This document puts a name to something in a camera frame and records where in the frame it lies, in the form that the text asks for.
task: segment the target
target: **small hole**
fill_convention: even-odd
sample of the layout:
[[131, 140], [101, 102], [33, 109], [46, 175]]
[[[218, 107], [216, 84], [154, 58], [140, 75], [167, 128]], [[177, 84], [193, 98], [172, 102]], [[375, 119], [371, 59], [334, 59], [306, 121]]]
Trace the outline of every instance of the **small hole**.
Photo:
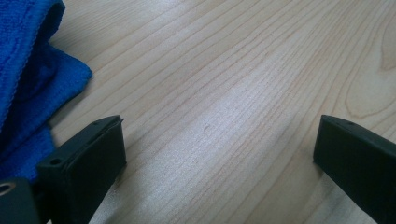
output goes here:
[[8, 182], [4, 184], [0, 184], [0, 196], [3, 196], [15, 188], [15, 183]]
[[58, 165], [61, 162], [62, 162], [62, 160], [60, 160], [60, 159], [53, 159], [52, 161], [50, 161], [50, 164], [51, 165]]

